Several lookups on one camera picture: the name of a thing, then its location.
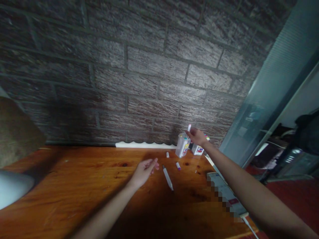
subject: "wavy white trim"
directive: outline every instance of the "wavy white trim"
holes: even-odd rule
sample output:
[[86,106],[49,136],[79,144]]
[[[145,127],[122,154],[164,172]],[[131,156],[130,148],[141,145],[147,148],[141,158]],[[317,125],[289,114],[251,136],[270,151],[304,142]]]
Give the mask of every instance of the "wavy white trim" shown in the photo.
[[157,144],[157,143],[151,143],[148,144],[146,142],[143,143],[125,143],[125,142],[119,142],[115,144],[115,147],[117,148],[165,148],[165,149],[176,149],[175,145],[167,145],[167,144]]

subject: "wooden tabletop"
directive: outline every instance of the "wooden tabletop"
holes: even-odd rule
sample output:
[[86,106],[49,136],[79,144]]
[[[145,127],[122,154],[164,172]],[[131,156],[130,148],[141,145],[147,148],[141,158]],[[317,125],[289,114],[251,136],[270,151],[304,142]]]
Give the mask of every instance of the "wooden tabletop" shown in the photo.
[[[155,157],[160,170],[135,193],[108,238],[219,239],[251,234],[207,184],[206,173],[214,169],[204,156],[188,151],[179,159],[174,150],[163,149],[46,148],[5,168],[32,175],[37,185],[0,210],[0,238],[68,237],[125,185],[138,162]],[[166,182],[163,164],[174,192]]]

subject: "white cable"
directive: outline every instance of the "white cable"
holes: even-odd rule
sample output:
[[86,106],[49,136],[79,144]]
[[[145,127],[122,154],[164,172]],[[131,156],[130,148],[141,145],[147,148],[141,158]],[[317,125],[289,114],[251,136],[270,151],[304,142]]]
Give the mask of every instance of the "white cable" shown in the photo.
[[258,236],[256,235],[256,233],[254,232],[254,230],[252,229],[252,227],[249,225],[249,222],[247,221],[247,219],[246,219],[245,217],[242,217],[242,220],[244,220],[245,224],[250,228],[250,230],[253,232],[253,234],[255,235],[255,237],[256,237],[257,239],[259,239]]

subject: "white marker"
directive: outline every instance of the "white marker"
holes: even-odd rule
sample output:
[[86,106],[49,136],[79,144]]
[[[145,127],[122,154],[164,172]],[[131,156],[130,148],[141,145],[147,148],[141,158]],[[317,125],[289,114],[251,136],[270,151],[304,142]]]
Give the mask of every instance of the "white marker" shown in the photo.
[[176,162],[176,166],[177,166],[178,170],[180,171],[180,165],[178,162]]
[[167,181],[167,183],[168,183],[168,186],[170,187],[170,189],[172,189],[172,191],[174,191],[174,189],[173,189],[173,184],[172,184],[172,182],[171,182],[171,180],[170,180],[170,178],[169,178],[169,175],[168,175],[167,170],[166,170],[166,168],[165,168],[164,165],[163,165],[163,171],[164,171],[165,178],[166,178],[166,181]]

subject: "pen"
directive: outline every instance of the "pen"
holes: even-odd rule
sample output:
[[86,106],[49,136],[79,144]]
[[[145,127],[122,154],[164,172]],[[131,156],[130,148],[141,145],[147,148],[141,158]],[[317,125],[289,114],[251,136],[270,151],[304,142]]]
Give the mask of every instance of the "pen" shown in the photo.
[[166,170],[166,168],[165,168],[164,165],[163,165],[163,171],[164,171],[165,178],[166,178],[166,181],[167,181],[167,183],[168,183],[168,186],[170,187],[170,189],[172,189],[172,191],[174,191],[174,189],[173,189],[173,184],[172,184],[172,182],[171,182],[171,180],[170,180],[170,178],[169,178],[169,175],[168,175],[167,170]]

